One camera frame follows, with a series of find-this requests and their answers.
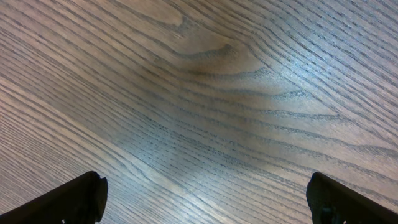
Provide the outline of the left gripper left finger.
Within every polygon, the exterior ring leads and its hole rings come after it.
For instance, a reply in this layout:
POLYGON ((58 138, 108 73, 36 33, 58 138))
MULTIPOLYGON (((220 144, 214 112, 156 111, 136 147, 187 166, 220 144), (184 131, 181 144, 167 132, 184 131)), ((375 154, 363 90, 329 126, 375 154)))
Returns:
POLYGON ((1 223, 99 223, 106 208, 107 198, 107 179, 89 171, 20 207, 3 213, 1 223))

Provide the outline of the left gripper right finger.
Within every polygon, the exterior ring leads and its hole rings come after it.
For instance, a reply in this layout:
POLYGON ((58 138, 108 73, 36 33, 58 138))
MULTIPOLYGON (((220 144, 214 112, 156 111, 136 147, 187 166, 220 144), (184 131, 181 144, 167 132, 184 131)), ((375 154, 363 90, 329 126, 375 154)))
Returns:
POLYGON ((397 224, 396 212, 320 172, 313 173, 306 197, 313 224, 397 224))

